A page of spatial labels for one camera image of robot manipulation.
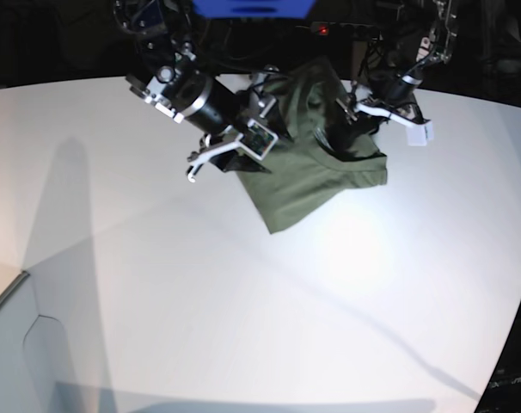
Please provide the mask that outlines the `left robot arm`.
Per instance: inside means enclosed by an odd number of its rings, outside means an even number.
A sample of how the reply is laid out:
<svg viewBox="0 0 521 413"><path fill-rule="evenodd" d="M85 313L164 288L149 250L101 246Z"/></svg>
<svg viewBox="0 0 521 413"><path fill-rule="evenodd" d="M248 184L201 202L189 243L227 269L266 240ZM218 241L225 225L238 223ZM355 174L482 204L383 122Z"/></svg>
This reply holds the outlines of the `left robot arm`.
<svg viewBox="0 0 521 413"><path fill-rule="evenodd" d="M376 1L371 12L377 35L365 42L350 92L337 100L341 120L317 139L335 153L348 152L384 122L403 126L411 146L434 138L414 92L426 68L450 61L457 40L455 1Z"/></svg>

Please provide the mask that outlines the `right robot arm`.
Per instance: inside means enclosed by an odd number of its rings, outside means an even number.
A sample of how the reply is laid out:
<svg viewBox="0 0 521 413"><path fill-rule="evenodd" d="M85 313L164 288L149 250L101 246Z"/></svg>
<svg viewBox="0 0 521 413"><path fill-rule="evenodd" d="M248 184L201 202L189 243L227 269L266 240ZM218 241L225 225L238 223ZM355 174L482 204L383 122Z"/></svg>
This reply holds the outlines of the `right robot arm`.
<svg viewBox="0 0 521 413"><path fill-rule="evenodd" d="M228 89L217 79L217 61L193 38L182 1L115 1L113 16L134 38L150 76L127 75L131 92L203 134L187 158L187 179L194 182L207 163L223 172L267 172L262 163L287 131L278 124L277 98L264 86L282 79L282 73L267 66L251 73L246 89Z"/></svg>

